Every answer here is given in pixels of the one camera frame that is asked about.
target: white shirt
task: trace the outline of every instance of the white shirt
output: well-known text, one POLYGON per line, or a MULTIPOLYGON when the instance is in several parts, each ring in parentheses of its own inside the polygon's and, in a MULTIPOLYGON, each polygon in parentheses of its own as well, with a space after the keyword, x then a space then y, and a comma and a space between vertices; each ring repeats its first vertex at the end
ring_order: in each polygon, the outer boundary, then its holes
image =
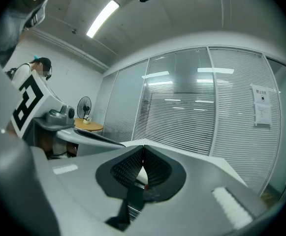
POLYGON ((12 84, 19 89, 22 83, 26 80, 31 72, 31 66, 29 63, 23 64, 18 67, 17 71, 14 74, 13 79, 11 80, 12 84))

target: electric fan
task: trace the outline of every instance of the electric fan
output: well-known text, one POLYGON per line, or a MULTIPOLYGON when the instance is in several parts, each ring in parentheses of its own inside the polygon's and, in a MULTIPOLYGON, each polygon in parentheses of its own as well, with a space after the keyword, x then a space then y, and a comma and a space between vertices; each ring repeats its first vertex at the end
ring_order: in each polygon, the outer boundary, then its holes
POLYGON ((92 109, 92 101, 89 99, 89 97, 85 96, 81 98, 77 105, 78 117, 83 119, 85 115, 89 115, 91 109, 92 109))

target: ceiling light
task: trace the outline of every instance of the ceiling light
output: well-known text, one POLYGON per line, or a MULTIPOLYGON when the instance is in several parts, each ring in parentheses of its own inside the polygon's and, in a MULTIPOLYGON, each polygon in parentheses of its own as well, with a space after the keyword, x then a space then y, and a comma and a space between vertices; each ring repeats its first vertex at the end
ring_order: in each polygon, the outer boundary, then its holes
POLYGON ((229 74, 233 74, 234 69, 230 69, 230 68, 212 68, 212 67, 199 67, 197 69, 198 73, 212 73, 213 70, 216 73, 229 73, 229 74))
POLYGON ((87 36, 93 38, 107 18, 110 17, 110 15, 119 7, 120 6, 114 0, 111 0, 97 16, 92 26, 90 26, 87 36))
POLYGON ((198 83, 213 83, 213 80, 196 80, 198 83))
POLYGON ((168 75, 169 72, 168 71, 165 71, 165 72, 159 72, 159 73, 151 73, 151 74, 148 74, 148 75, 144 75, 142 76, 143 79, 147 79, 147 78, 151 78, 151 77, 157 77, 157 76, 162 76, 162 75, 168 75))
POLYGON ((196 100, 195 102, 214 103, 213 101, 210 100, 196 100))
POLYGON ((155 83, 148 83, 149 86, 156 86, 156 85, 164 85, 164 84, 172 84, 172 81, 163 81, 163 82, 155 82, 155 83))

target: person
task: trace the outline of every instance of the person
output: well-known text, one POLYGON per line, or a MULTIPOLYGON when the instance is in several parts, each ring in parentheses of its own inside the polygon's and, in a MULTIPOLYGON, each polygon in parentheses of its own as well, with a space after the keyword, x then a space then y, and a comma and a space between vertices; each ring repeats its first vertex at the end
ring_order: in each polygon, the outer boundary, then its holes
POLYGON ((29 76, 31 71, 36 70, 41 77, 47 77, 51 67, 51 61, 48 58, 38 58, 29 63, 22 64, 9 76, 12 84, 16 88, 19 88, 29 76))

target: white wall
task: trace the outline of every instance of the white wall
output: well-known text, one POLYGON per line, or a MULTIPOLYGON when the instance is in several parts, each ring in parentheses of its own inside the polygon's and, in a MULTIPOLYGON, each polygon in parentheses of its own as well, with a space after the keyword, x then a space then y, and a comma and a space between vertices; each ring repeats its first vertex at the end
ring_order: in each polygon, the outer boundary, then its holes
POLYGON ((238 32, 203 31, 167 39, 127 56, 123 56, 103 75, 106 76, 137 61, 156 56, 158 54, 185 48, 214 45, 252 49, 280 58, 286 62, 286 49, 281 48, 280 45, 274 44, 273 42, 267 42, 263 39, 238 32))
POLYGON ((102 74, 92 69, 86 60, 35 36, 23 40, 7 63, 5 70, 34 60, 34 55, 49 58, 52 77, 47 81, 51 90, 65 103, 75 109, 83 96, 88 96, 94 110, 102 74))

